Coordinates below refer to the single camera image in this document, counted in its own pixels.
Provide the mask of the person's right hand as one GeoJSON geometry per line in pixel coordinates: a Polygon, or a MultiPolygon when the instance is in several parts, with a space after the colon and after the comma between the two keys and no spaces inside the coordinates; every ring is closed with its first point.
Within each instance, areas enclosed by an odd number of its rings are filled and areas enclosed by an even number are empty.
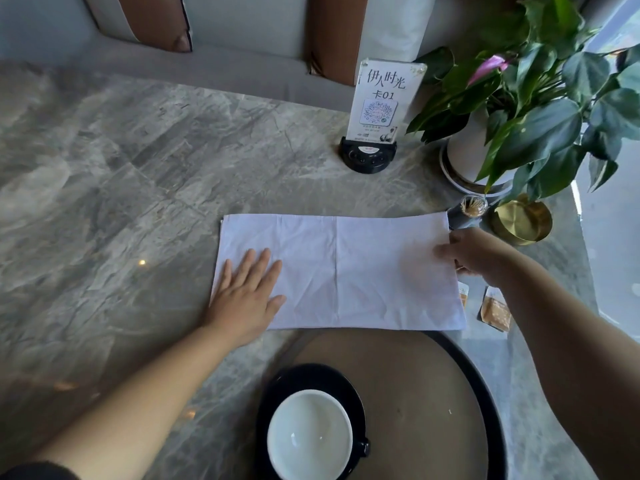
{"type": "Polygon", "coordinates": [[[478,227],[460,230],[473,230],[473,274],[480,275],[492,287],[505,284],[524,256],[478,227]]]}

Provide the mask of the person's left hand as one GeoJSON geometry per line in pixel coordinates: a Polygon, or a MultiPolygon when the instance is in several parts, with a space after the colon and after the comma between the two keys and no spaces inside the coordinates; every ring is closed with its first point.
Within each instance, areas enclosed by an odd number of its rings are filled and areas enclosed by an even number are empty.
{"type": "Polygon", "coordinates": [[[245,346],[266,331],[272,321],[267,321],[265,311],[282,270],[282,261],[269,262],[268,268],[256,291],[246,286],[246,278],[252,263],[260,256],[254,249],[248,250],[240,264],[233,268],[233,281],[225,296],[212,295],[206,314],[205,327],[224,349],[245,346]]]}

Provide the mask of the white cloth napkin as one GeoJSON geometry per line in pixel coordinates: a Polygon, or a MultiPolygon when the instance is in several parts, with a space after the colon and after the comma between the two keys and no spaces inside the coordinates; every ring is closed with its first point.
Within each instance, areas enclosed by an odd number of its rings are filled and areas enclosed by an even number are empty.
{"type": "Polygon", "coordinates": [[[458,331],[467,325],[456,266],[433,249],[449,242],[446,212],[365,218],[232,214],[221,221],[215,289],[226,259],[271,250],[287,300],[269,326],[458,331]]]}

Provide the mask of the person's right forearm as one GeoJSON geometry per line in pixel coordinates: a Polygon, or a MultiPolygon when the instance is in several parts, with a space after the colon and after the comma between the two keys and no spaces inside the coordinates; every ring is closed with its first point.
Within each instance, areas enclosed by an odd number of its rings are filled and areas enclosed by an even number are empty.
{"type": "Polygon", "coordinates": [[[495,268],[560,425],[600,480],[640,480],[640,344],[531,258],[510,251],[495,268]]]}

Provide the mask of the person's left forearm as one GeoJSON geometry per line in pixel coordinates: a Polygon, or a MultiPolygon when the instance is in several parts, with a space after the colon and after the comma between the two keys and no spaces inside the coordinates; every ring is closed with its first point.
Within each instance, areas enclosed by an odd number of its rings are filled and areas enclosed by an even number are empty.
{"type": "Polygon", "coordinates": [[[79,480],[141,480],[190,398],[242,333],[199,328],[117,386],[36,455],[79,480]]]}

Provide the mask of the black toothpick holder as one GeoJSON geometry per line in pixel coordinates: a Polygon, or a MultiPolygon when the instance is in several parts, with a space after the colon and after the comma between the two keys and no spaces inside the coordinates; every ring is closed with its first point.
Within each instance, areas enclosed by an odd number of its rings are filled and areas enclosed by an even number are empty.
{"type": "Polygon", "coordinates": [[[484,196],[467,194],[462,200],[446,211],[449,230],[459,230],[477,226],[489,209],[484,196]]]}

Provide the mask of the white pot saucer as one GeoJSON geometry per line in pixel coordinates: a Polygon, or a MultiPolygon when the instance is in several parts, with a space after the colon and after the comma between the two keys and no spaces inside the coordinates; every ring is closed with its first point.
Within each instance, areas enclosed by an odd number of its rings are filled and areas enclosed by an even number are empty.
{"type": "Polygon", "coordinates": [[[513,187],[513,182],[511,180],[503,184],[492,186],[488,193],[484,192],[484,185],[468,182],[467,180],[465,180],[453,169],[447,154],[447,147],[448,144],[446,143],[443,144],[440,148],[438,155],[439,165],[444,174],[444,177],[446,177],[449,183],[453,185],[453,187],[455,187],[459,192],[473,196],[482,196],[491,200],[502,198],[511,191],[513,187]]]}

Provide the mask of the black saucer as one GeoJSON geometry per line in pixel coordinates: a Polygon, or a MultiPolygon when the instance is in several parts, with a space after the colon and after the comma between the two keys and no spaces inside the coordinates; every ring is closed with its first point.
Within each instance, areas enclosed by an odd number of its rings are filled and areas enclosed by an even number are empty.
{"type": "MultiPolygon", "coordinates": [[[[257,441],[255,447],[255,471],[260,480],[280,480],[268,458],[266,437],[269,421],[277,407],[288,396],[304,389],[318,389],[338,399],[353,421],[356,437],[358,439],[367,438],[364,404],[356,388],[347,377],[340,371],[324,364],[303,363],[294,365],[276,375],[276,378],[267,386],[260,401],[255,428],[257,441]]],[[[349,466],[353,469],[350,474],[361,459],[357,460],[354,456],[351,457],[349,466]]],[[[346,480],[349,475],[343,475],[339,480],[346,480]]]]}

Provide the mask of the gold metal dish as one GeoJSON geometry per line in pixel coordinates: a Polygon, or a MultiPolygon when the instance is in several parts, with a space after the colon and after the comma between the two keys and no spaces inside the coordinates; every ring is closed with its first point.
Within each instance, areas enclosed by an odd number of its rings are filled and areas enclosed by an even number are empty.
{"type": "Polygon", "coordinates": [[[526,193],[496,206],[489,226],[496,236],[513,246],[526,246],[544,240],[553,226],[548,207],[541,201],[529,201],[526,193]]]}

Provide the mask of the white plant pot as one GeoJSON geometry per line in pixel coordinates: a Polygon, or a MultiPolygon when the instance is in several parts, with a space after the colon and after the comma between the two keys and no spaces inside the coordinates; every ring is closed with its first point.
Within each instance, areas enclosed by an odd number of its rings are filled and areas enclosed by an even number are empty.
{"type": "Polygon", "coordinates": [[[487,177],[476,181],[483,166],[488,144],[485,144],[489,115],[485,105],[471,113],[467,125],[447,140],[447,154],[453,169],[468,182],[486,186],[487,177]]]}

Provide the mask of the black call button base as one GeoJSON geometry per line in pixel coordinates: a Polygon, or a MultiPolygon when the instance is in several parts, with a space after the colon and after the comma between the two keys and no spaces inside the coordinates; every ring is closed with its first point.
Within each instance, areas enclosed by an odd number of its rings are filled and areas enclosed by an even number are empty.
{"type": "Polygon", "coordinates": [[[397,143],[364,143],[342,136],[339,156],[351,170],[372,175],[386,169],[394,160],[397,143]]]}

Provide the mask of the black cup with white inside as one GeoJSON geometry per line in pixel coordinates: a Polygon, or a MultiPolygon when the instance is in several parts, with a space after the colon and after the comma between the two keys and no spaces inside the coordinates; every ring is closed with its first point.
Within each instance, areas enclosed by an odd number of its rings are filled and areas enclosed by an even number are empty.
{"type": "Polygon", "coordinates": [[[358,439],[347,410],[334,396],[304,389],[288,396],[272,415],[266,445],[280,480],[339,480],[349,475],[351,457],[370,453],[358,439]]]}

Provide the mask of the round brown black-rimmed tray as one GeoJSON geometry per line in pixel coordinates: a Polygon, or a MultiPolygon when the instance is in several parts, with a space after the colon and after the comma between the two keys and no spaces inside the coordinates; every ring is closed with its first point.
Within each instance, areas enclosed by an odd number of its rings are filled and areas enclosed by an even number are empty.
{"type": "Polygon", "coordinates": [[[312,330],[287,355],[290,364],[280,371],[328,365],[347,377],[364,404],[371,453],[346,480],[507,480],[492,396],[444,334],[312,330]]]}

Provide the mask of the white table sign card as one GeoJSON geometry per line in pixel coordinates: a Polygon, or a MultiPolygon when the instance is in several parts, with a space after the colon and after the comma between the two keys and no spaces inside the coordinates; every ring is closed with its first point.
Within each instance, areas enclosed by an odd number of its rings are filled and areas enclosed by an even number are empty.
{"type": "Polygon", "coordinates": [[[358,78],[346,140],[393,144],[420,88],[428,65],[364,59],[358,78]]]}

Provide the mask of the green leafy plant pink flower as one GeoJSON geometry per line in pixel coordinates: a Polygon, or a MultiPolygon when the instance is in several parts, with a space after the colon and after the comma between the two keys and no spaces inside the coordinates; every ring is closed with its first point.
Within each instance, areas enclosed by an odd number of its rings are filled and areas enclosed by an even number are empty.
{"type": "Polygon", "coordinates": [[[407,134],[425,144],[464,130],[480,137],[479,168],[465,179],[503,202],[555,195],[574,181],[585,157],[590,190],[617,172],[624,139],[640,141],[640,43],[589,52],[598,33],[572,0],[519,0],[477,31],[479,52],[460,61],[448,47],[416,59],[437,90],[407,134]]]}

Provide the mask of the grey sofa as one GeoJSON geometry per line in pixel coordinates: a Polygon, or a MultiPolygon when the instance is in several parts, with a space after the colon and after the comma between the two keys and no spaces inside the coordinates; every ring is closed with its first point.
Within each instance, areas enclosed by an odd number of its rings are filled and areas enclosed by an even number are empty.
{"type": "MultiPolygon", "coordinates": [[[[308,0],[183,0],[190,53],[103,35],[84,0],[0,0],[0,61],[117,73],[347,112],[354,86],[313,74],[308,0]]],[[[470,51],[470,33],[516,0],[436,0],[418,56],[470,51]]]]}

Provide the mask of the grey and brown cushion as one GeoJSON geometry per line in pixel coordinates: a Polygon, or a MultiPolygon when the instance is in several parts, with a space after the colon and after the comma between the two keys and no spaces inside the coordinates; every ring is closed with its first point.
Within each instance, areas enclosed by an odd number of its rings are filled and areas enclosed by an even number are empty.
{"type": "Polygon", "coordinates": [[[306,51],[313,74],[356,84],[364,59],[410,63],[436,0],[308,0],[306,51]]]}
{"type": "Polygon", "coordinates": [[[110,38],[175,53],[193,50],[183,0],[84,0],[110,38]]]}

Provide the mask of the black sleeve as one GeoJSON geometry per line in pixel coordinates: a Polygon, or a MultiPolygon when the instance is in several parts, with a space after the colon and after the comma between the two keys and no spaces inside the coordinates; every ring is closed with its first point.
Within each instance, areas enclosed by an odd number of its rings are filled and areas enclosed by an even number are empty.
{"type": "Polygon", "coordinates": [[[80,480],[73,471],[50,461],[17,465],[0,474],[0,480],[80,480]]]}

